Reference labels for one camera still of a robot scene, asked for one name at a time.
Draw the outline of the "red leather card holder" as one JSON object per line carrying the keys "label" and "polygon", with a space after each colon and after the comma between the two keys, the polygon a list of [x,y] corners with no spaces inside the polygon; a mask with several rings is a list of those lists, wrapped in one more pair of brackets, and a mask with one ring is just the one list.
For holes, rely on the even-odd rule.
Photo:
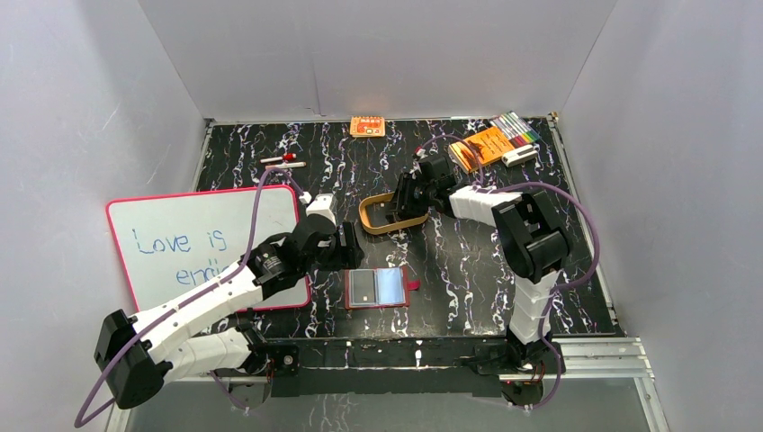
{"label": "red leather card holder", "polygon": [[375,304],[353,307],[349,301],[349,272],[345,270],[345,306],[348,310],[382,309],[407,307],[410,305],[410,294],[417,291],[421,285],[419,280],[410,277],[407,266],[378,267],[373,269],[375,275]]}

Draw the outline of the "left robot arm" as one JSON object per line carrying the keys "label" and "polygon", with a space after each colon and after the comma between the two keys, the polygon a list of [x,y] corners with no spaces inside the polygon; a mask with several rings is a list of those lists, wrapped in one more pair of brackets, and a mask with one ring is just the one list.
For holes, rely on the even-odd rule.
{"label": "left robot arm", "polygon": [[269,352],[253,330],[232,329],[204,336],[202,331],[229,315],[254,309],[294,287],[314,270],[356,269],[363,251],[351,223],[337,222],[330,193],[302,193],[306,210],[292,230],[271,234],[247,246],[243,255],[191,290],[132,315],[116,310],[101,324],[94,361],[112,404],[135,408],[180,378],[218,369],[259,374]]}

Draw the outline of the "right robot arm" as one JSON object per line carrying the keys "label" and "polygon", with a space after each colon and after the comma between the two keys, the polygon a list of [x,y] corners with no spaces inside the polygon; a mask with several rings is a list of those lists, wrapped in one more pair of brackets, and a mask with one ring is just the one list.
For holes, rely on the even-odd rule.
{"label": "right robot arm", "polygon": [[466,184],[456,179],[448,157],[430,156],[399,176],[385,218],[409,221],[430,209],[496,229],[516,290],[502,357],[519,373],[531,372],[549,350],[548,303],[571,252],[547,195]]}

